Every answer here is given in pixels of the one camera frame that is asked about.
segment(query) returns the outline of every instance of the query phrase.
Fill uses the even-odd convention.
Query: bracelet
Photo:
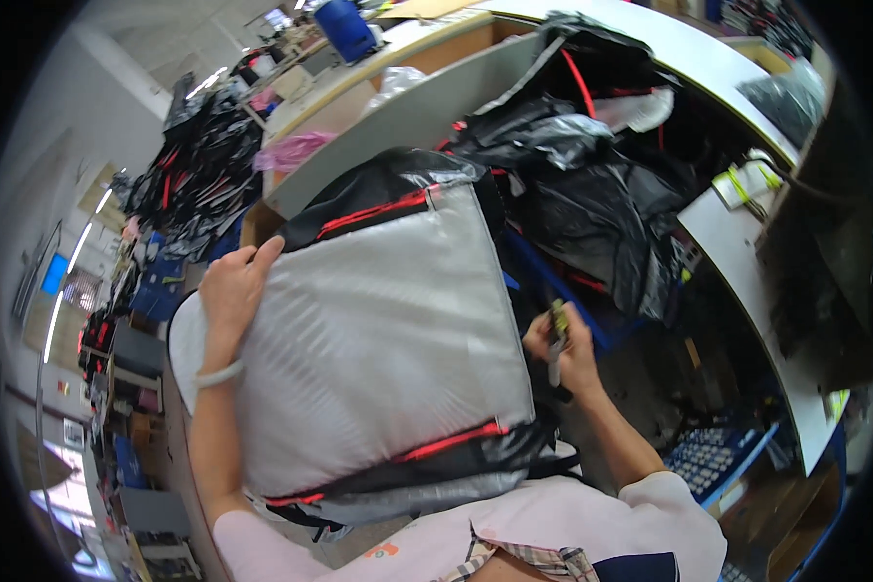
[[[241,359],[237,359],[232,364],[219,370],[217,372],[205,374],[203,376],[196,376],[194,378],[194,385],[198,388],[210,388],[212,386],[216,386],[217,384],[223,384],[230,378],[233,378],[239,375],[240,372],[243,371],[243,361]]]

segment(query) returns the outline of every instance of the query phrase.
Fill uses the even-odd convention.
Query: woman's left arm
[[[269,269],[284,246],[285,240],[275,237],[258,250],[245,247],[210,264],[198,288],[208,320],[198,376],[224,370],[235,361],[239,342],[259,308]],[[242,493],[233,384],[230,379],[198,391],[188,439],[191,471],[211,528],[228,511],[252,510]]]

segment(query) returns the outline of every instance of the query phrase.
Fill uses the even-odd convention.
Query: woman's hand
[[[207,367],[221,370],[233,362],[239,340],[259,308],[268,271],[284,247],[285,239],[274,237],[258,250],[244,247],[210,263],[198,288],[208,320]]]
[[[598,378],[598,366],[595,364],[595,353],[592,349],[592,332],[582,321],[572,302],[562,308],[569,322],[567,333],[569,341],[559,354],[559,374],[562,386],[575,395],[579,401],[587,400],[601,392],[601,379]],[[524,347],[534,357],[549,360],[550,318],[545,313],[538,316],[522,340]]]

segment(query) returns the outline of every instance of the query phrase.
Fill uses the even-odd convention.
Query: pink shirt
[[[600,569],[588,579],[603,582],[664,567],[657,558],[669,560],[669,568],[674,560],[682,582],[716,582],[727,550],[718,522],[670,472],[630,484],[616,498],[566,477],[524,482],[499,497],[418,518],[335,571],[254,513],[222,515],[213,535],[236,582],[450,579],[447,574],[471,557],[473,535],[501,547],[582,549]],[[614,560],[620,557],[635,563]]]

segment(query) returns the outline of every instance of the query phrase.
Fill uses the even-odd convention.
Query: white sheet
[[[501,268],[471,184],[430,210],[283,255],[240,357],[247,484],[280,496],[330,483],[497,418],[534,419]],[[207,322],[197,295],[169,355],[194,413]]]

